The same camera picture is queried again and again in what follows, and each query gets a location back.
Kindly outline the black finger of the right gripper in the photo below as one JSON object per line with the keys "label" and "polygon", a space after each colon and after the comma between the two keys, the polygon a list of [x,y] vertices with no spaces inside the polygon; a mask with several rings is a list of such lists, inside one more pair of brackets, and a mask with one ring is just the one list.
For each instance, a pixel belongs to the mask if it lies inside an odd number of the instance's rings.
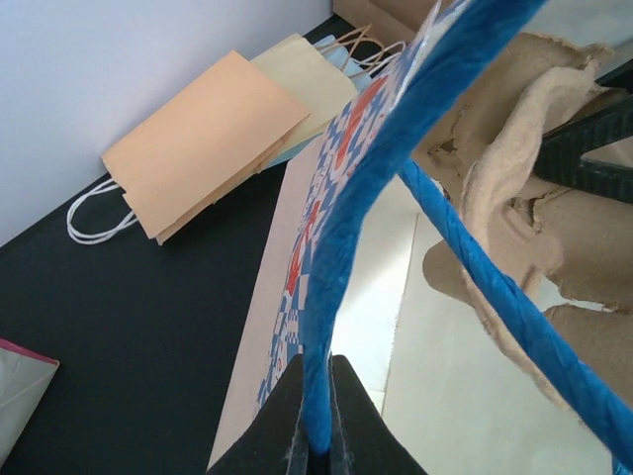
{"label": "black finger of the right gripper", "polygon": [[544,135],[534,173],[545,181],[630,203],[632,167],[587,154],[631,137],[632,97],[627,96]]}

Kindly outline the grey pulp cup carrier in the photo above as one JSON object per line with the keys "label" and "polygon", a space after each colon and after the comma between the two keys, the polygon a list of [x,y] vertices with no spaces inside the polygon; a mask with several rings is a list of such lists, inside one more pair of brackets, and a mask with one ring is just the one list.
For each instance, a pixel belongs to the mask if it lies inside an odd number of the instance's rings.
{"label": "grey pulp cup carrier", "polygon": [[423,138],[413,158],[469,233],[623,401],[632,399],[632,208],[534,175],[547,132],[620,97],[596,76],[610,47],[519,34]]}

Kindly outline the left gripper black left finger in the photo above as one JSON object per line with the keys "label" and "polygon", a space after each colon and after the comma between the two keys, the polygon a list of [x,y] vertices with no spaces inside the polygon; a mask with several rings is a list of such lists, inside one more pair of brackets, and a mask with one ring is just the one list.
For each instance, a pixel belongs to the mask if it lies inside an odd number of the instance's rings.
{"label": "left gripper black left finger", "polygon": [[293,357],[245,433],[210,474],[306,474],[308,446],[301,426],[303,357]]}

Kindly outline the blue checkered paper bag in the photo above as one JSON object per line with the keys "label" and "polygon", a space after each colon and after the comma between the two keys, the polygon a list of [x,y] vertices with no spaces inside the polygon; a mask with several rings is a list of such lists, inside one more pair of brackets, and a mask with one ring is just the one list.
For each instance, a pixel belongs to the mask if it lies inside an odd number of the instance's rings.
{"label": "blue checkered paper bag", "polygon": [[501,50],[540,9],[520,1],[458,1],[432,12],[404,54],[376,82],[377,92],[354,100],[367,126],[348,147],[350,108],[328,127],[319,173],[310,191],[326,208],[307,225],[300,247],[304,283],[282,313],[299,320],[303,357],[301,426],[308,446],[306,474],[332,472],[330,344],[348,287],[363,221],[380,193],[400,178],[448,243],[484,300],[497,312],[528,360],[549,381],[612,455],[612,470],[632,468],[632,413],[548,323],[518,285],[501,272],[469,233],[456,210],[412,161],[411,152]]}

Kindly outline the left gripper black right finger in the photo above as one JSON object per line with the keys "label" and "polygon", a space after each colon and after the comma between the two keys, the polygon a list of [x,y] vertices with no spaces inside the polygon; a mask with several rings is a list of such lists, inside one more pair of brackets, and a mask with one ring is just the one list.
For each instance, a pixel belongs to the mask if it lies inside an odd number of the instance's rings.
{"label": "left gripper black right finger", "polygon": [[396,440],[349,360],[331,358],[334,474],[423,474]]}

